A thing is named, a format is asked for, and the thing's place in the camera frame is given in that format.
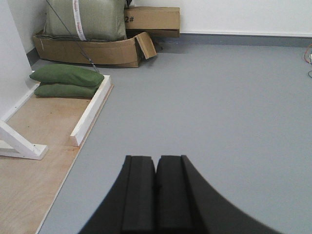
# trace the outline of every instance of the white wooden leg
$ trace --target white wooden leg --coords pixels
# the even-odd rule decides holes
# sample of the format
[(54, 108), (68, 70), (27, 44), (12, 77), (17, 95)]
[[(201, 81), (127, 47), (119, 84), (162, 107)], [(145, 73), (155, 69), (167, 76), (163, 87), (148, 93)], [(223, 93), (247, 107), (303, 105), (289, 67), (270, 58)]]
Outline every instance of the white wooden leg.
[(46, 145), (32, 144), (13, 128), (0, 120), (0, 155), (41, 160), (48, 150)]

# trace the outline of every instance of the green sandbag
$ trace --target green sandbag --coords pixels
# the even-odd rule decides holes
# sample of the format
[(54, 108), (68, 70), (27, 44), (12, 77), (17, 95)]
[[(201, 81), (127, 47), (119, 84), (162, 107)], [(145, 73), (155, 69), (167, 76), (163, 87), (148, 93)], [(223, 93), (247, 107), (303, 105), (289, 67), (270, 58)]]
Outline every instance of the green sandbag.
[(62, 83), (40, 83), (39, 87), (35, 90), (35, 95), (55, 98), (92, 98), (98, 87), (99, 85), (83, 87)]
[(43, 83), (60, 82), (90, 87), (100, 84), (104, 76), (73, 65), (52, 64), (39, 68), (30, 75), (30, 78)]
[[(78, 39), (72, 0), (49, 0), (70, 33)], [(125, 0), (80, 0), (82, 30), (87, 39), (116, 41), (126, 39), (124, 22)], [(44, 33), (51, 36), (69, 36), (55, 12), (47, 5)]]

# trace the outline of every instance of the flattened cardboard box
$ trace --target flattened cardboard box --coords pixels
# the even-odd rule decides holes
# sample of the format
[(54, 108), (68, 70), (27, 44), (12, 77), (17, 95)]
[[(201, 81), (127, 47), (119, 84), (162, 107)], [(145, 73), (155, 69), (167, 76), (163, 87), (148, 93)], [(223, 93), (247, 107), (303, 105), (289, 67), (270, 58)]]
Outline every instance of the flattened cardboard box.
[(130, 7), (124, 10), (127, 32), (146, 31), (151, 36), (179, 37), (179, 7)]
[[(72, 40), (52, 39), (42, 34), (33, 36), (36, 50), (41, 59), (89, 64), (77, 43)], [(78, 42), (85, 53), (98, 65), (138, 67), (142, 57), (156, 56), (155, 47), (148, 33), (143, 32), (127, 40), (112, 42)]]

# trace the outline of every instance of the wooden platform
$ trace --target wooden platform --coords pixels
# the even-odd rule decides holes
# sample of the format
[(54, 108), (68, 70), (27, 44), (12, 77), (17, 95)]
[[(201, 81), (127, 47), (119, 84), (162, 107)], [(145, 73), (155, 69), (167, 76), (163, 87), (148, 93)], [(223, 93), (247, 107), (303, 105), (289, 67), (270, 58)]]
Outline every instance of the wooden platform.
[(88, 99), (32, 96), (7, 122), (49, 151), (42, 160), (0, 156), (1, 234), (39, 231), (83, 145), (72, 146), (70, 135), (89, 103)]

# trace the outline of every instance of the wire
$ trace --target wire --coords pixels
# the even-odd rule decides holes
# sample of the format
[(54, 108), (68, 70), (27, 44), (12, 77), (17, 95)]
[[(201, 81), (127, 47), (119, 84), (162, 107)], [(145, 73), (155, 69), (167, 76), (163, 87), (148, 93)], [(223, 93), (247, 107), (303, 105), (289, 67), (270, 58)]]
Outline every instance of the wire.
[(60, 16), (58, 15), (58, 13), (54, 10), (54, 8), (52, 7), (52, 5), (50, 4), (50, 2), (48, 0), (46, 0), (46, 2), (49, 4), (49, 6), (51, 7), (51, 9), (54, 11), (54, 13), (56, 14), (56, 16), (58, 17), (58, 19), (61, 21), (61, 23), (64, 25), (64, 27), (66, 28), (66, 31), (69, 33), (69, 35), (71, 36), (71, 38), (74, 40), (74, 42), (77, 44), (77, 46), (80, 48), (81, 50), (81, 54), (89, 61), (89, 63), (93, 66), (93, 69), (99, 73), (98, 68), (96, 67), (96, 65), (93, 63), (93, 61), (91, 60), (91, 58), (86, 54), (86, 52), (83, 50), (82, 46), (78, 43), (78, 41), (76, 40), (76, 38), (71, 34), (71, 32), (69, 31), (69, 29), (66, 27), (65, 23), (62, 21), (62, 19), (60, 18)]
[(309, 50), (309, 48), (312, 46), (312, 44), (310, 44), (308, 47), (307, 47), (307, 49), (306, 49), (306, 51), (304, 52), (304, 60), (305, 60), (305, 62), (307, 62), (307, 63), (309, 63), (309, 64), (311, 64), (311, 53), (312, 53), (312, 50), (311, 50), (311, 52), (310, 52), (310, 58), (309, 58), (309, 60), (307, 60), (307, 53), (308, 53), (308, 50)]

